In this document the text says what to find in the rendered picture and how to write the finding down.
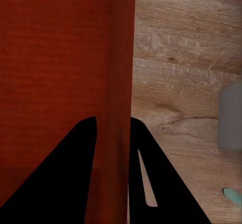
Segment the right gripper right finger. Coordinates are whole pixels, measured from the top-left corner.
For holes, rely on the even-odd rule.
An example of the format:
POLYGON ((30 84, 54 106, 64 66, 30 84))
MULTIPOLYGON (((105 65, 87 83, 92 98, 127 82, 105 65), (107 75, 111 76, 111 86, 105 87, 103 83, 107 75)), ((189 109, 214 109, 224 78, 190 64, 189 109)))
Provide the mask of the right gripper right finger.
POLYGON ((130 224, 212 224, 146 125, 131 117, 130 224), (146 204, 138 150, 158 207, 146 204))

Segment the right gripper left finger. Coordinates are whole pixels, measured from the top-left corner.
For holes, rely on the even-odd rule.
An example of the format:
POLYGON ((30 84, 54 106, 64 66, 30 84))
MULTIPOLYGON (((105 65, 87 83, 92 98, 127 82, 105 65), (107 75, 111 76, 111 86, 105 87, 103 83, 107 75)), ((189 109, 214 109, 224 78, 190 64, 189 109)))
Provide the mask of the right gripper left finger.
POLYGON ((78 122, 0 207, 0 224, 84 224, 96 116, 78 122))

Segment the storage box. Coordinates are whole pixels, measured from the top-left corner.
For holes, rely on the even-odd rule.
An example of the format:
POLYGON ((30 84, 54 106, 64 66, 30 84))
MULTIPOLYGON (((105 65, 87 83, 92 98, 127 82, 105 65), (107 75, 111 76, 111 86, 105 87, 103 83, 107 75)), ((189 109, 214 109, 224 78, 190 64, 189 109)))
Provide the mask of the storage box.
POLYGON ((0 0, 0 207, 80 121, 84 224, 127 224, 135 0, 0 0))

